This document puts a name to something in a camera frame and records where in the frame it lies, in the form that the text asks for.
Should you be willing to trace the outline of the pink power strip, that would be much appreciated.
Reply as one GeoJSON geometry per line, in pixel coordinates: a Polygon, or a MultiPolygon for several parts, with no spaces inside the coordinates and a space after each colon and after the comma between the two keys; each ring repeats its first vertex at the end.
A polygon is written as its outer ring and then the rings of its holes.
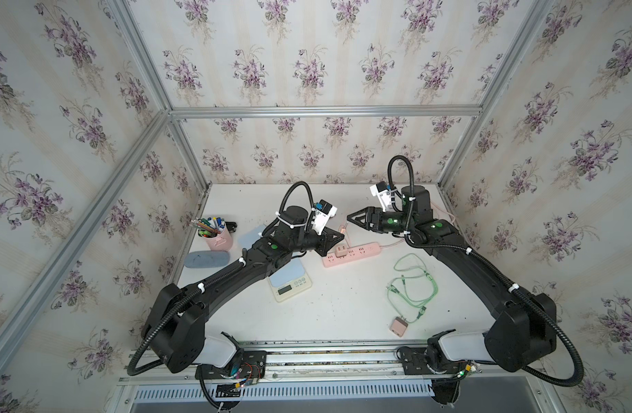
{"type": "Polygon", "coordinates": [[[348,248],[349,248],[349,254],[348,256],[345,256],[343,258],[337,258],[335,256],[336,248],[333,251],[331,251],[326,257],[322,259],[322,263],[324,267],[333,268],[333,267],[343,265],[346,263],[358,262],[366,258],[379,256],[379,254],[381,254],[382,252],[382,247],[377,242],[362,244],[362,245],[348,247],[348,248]]]}

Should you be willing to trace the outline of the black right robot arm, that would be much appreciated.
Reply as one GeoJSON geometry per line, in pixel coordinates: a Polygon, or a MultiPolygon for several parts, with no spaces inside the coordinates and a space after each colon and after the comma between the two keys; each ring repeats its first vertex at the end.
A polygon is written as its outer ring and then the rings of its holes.
{"type": "Polygon", "coordinates": [[[348,215],[351,224],[379,234],[403,239],[444,264],[481,300],[494,319],[482,332],[445,331],[429,340],[431,368],[441,371],[457,361],[496,365],[515,373],[522,370],[551,385],[575,387],[584,378],[584,364],[570,337],[557,321],[557,306],[546,294],[533,294],[504,275],[467,243],[449,221],[438,220],[430,193],[415,183],[406,156],[396,155],[388,164],[402,163],[409,183],[398,189],[389,176],[372,187],[381,203],[348,215]],[[572,362],[568,378],[556,378],[532,368],[532,363],[553,353],[561,343],[572,362]]]}

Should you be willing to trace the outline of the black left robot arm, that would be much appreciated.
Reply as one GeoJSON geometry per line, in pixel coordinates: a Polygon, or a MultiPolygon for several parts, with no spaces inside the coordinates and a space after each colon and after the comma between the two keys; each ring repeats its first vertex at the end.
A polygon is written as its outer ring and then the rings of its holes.
{"type": "Polygon", "coordinates": [[[343,241],[341,232],[327,226],[334,216],[336,207],[314,201],[309,184],[293,184],[275,219],[237,261],[185,287],[170,284],[161,289],[127,374],[134,377],[160,366],[179,373],[194,364],[206,346],[206,323],[224,304],[307,252],[325,257],[343,241]]]}

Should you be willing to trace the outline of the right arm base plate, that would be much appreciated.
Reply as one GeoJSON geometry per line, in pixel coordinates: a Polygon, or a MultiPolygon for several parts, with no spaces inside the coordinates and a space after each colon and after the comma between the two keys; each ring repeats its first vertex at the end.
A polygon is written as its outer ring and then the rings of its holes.
{"type": "Polygon", "coordinates": [[[443,375],[459,377],[471,368],[469,361],[450,361],[439,349],[427,347],[399,347],[395,352],[405,375],[443,375]]]}

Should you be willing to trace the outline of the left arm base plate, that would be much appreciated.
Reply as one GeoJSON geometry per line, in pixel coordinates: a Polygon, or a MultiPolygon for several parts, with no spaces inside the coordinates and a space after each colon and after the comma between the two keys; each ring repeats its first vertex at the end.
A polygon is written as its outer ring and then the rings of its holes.
{"type": "Polygon", "coordinates": [[[255,385],[265,375],[267,351],[240,349],[223,368],[202,364],[195,378],[205,380],[236,380],[243,385],[255,385]]]}

